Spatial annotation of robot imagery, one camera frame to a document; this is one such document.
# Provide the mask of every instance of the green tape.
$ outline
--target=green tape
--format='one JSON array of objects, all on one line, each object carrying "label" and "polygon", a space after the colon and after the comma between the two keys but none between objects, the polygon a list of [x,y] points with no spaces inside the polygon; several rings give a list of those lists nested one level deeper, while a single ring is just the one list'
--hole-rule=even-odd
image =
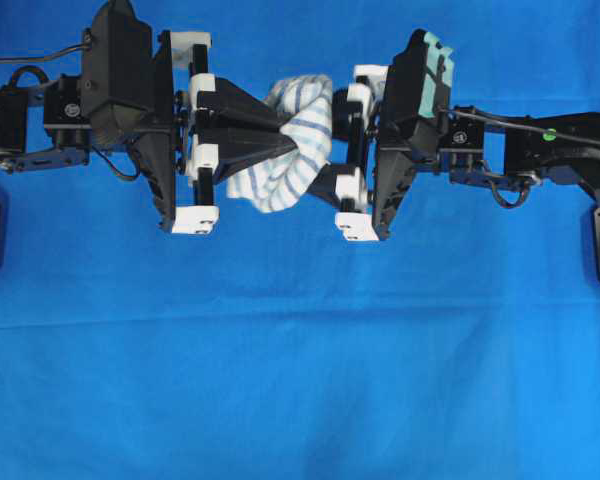
[{"label": "green tape", "polygon": [[444,62],[444,73],[442,74],[442,83],[447,87],[453,86],[453,72],[456,68],[456,64],[450,58],[447,58]]},{"label": "green tape", "polygon": [[424,89],[422,90],[422,101],[420,102],[420,111],[418,112],[421,117],[434,118],[436,115],[433,113],[433,101],[436,98],[436,82],[431,78],[428,73],[424,78]]},{"label": "green tape", "polygon": [[424,43],[429,45],[427,52],[427,68],[431,70],[433,75],[438,75],[438,63],[442,55],[442,50],[438,48],[440,39],[433,33],[427,32],[424,36]]}]

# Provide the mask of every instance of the striped towel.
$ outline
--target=striped towel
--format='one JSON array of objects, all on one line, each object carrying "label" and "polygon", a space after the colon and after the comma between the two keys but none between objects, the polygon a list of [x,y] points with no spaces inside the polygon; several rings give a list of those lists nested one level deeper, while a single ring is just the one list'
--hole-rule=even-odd
[{"label": "striped towel", "polygon": [[305,75],[276,83],[264,103],[293,115],[280,132],[298,148],[229,178],[229,198],[245,198],[263,213],[293,207],[329,163],[333,87],[325,75]]}]

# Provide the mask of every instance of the wire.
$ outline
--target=wire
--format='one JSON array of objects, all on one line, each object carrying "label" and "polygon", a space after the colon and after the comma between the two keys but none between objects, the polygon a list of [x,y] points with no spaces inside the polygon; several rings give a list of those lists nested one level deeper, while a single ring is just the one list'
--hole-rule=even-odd
[{"label": "wire", "polygon": [[67,47],[64,50],[60,50],[59,52],[52,53],[50,55],[44,55],[42,57],[12,57],[12,58],[0,58],[0,65],[9,65],[9,64],[18,64],[18,63],[44,63],[51,62],[52,60],[56,60],[60,57],[64,57],[65,55],[69,55],[73,52],[78,52],[80,50],[88,50],[91,48],[90,43],[81,43],[80,45],[73,45],[71,47]]},{"label": "wire", "polygon": [[563,140],[568,140],[571,142],[585,143],[588,145],[595,145],[597,147],[600,147],[600,140],[597,140],[595,138],[579,137],[577,135],[569,135],[566,133],[555,132],[553,129],[533,127],[531,125],[523,125],[520,123],[511,122],[509,120],[498,120],[495,115],[484,114],[484,112],[469,113],[469,112],[462,112],[462,111],[455,110],[455,109],[454,110],[439,109],[438,111],[443,112],[443,113],[448,113],[448,114],[454,115],[456,117],[469,118],[471,120],[476,120],[478,122],[483,122],[483,123],[486,123],[489,125],[495,125],[495,126],[502,127],[502,128],[510,128],[512,130],[523,130],[526,132],[537,133],[540,135],[550,135],[552,137],[561,138]]},{"label": "wire", "polygon": [[489,184],[491,185],[491,193],[493,194],[493,198],[495,198],[498,205],[507,210],[513,210],[514,208],[521,207],[529,198],[529,194],[531,193],[531,188],[527,185],[521,192],[518,197],[518,201],[516,203],[507,202],[500,192],[498,191],[498,187],[496,183],[492,180],[489,180]]},{"label": "wire", "polygon": [[40,67],[27,65],[26,67],[20,67],[18,70],[13,72],[13,75],[11,75],[11,80],[9,80],[9,85],[12,87],[17,87],[20,78],[25,73],[30,73],[34,75],[38,79],[38,82],[40,82],[40,85],[43,85],[49,81],[49,77],[46,73],[44,73],[44,70],[42,70]]},{"label": "wire", "polygon": [[487,117],[491,120],[499,120],[501,122],[520,122],[531,117],[507,117],[505,115],[495,115],[493,113],[485,112],[484,110],[480,110],[479,108],[473,107],[473,111],[477,115],[482,115],[483,117]]},{"label": "wire", "polygon": [[96,147],[91,146],[91,149],[96,152],[96,154],[102,158],[105,162],[107,162],[107,165],[109,165],[109,168],[111,169],[111,171],[113,172],[113,174],[118,177],[120,180],[122,180],[123,182],[134,182],[139,176],[140,176],[140,170],[138,169],[138,167],[136,166],[136,173],[134,175],[127,175],[122,173],[120,170],[118,170],[116,168],[116,166],[111,162],[111,160],[109,160],[107,158],[107,156],[102,153],[100,150],[98,150]]}]

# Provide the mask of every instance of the cable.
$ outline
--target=cable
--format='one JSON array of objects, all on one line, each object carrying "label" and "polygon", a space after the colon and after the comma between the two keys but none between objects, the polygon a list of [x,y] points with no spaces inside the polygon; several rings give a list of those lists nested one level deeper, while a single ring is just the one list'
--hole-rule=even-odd
[{"label": "cable", "polygon": [[25,73],[35,75],[35,77],[38,79],[38,82],[40,82],[40,85],[43,85],[49,81],[49,77],[46,73],[44,73],[44,70],[42,70],[40,67],[27,65],[26,67],[20,67],[18,70],[13,72],[13,75],[11,75],[11,80],[9,80],[9,85],[11,87],[17,87],[20,78]]},{"label": "cable", "polygon": [[44,55],[42,57],[12,57],[12,58],[0,58],[0,65],[9,65],[9,64],[18,64],[18,63],[44,63],[51,62],[52,60],[56,60],[60,57],[64,57],[65,55],[69,55],[73,52],[78,52],[80,50],[88,50],[91,48],[90,43],[81,43],[80,45],[73,45],[71,47],[67,47],[64,50],[60,50],[59,52],[52,53],[50,55]]},{"label": "cable", "polygon": [[477,115],[482,115],[483,117],[487,117],[491,120],[499,120],[501,122],[520,122],[531,117],[507,117],[505,115],[495,115],[493,113],[485,112],[484,110],[480,110],[479,108],[473,107],[473,111]]},{"label": "cable", "polygon": [[563,140],[568,140],[571,142],[586,143],[588,145],[595,145],[597,147],[600,147],[600,140],[596,140],[594,138],[579,137],[576,135],[569,135],[566,133],[555,132],[553,129],[550,130],[547,128],[533,127],[531,125],[522,125],[520,123],[514,123],[514,122],[510,122],[510,121],[505,121],[505,120],[497,120],[494,115],[489,115],[489,114],[483,115],[481,113],[480,114],[479,113],[468,113],[468,112],[462,112],[462,111],[455,110],[455,109],[454,110],[439,109],[438,111],[443,112],[443,113],[448,113],[448,114],[454,115],[456,117],[469,118],[471,120],[483,122],[488,125],[495,125],[498,127],[510,128],[513,130],[523,130],[526,132],[533,132],[533,133],[537,133],[540,135],[550,135],[552,137],[561,138]]},{"label": "cable", "polygon": [[500,195],[498,187],[494,181],[489,180],[489,184],[491,185],[491,193],[493,194],[493,198],[495,198],[496,202],[498,202],[498,205],[507,210],[513,210],[514,208],[521,207],[527,201],[527,199],[529,198],[529,194],[531,193],[531,188],[529,188],[529,185],[527,185],[520,192],[518,201],[516,203],[509,203],[504,199],[502,195]]},{"label": "cable", "polygon": [[137,166],[136,166],[136,173],[134,175],[126,175],[126,174],[122,173],[120,170],[118,170],[116,168],[116,166],[111,162],[111,160],[109,160],[107,158],[107,156],[105,154],[103,154],[100,150],[98,150],[96,147],[91,146],[91,149],[94,152],[96,152],[96,154],[100,158],[102,158],[105,162],[107,162],[107,165],[109,165],[109,168],[111,168],[111,171],[113,172],[113,174],[116,177],[118,177],[120,180],[122,180],[123,182],[133,182],[140,176],[140,170],[138,169]]}]

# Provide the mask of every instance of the blue cloth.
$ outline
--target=blue cloth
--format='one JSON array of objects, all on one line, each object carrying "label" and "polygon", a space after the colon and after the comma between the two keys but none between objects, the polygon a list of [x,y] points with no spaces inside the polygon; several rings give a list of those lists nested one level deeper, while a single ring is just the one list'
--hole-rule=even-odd
[{"label": "blue cloth", "polygon": [[[600,111],[597,0],[135,3],[156,33],[212,31],[214,72],[260,98],[311,72],[345,86],[423,27],[455,47],[454,103]],[[98,6],[0,0],[0,55],[76,43]],[[505,212],[421,176],[380,245],[347,244],[306,196],[261,215],[218,195],[210,238],[166,236],[146,184],[96,158],[0,172],[0,190],[0,480],[600,480],[600,285],[577,188]]]}]

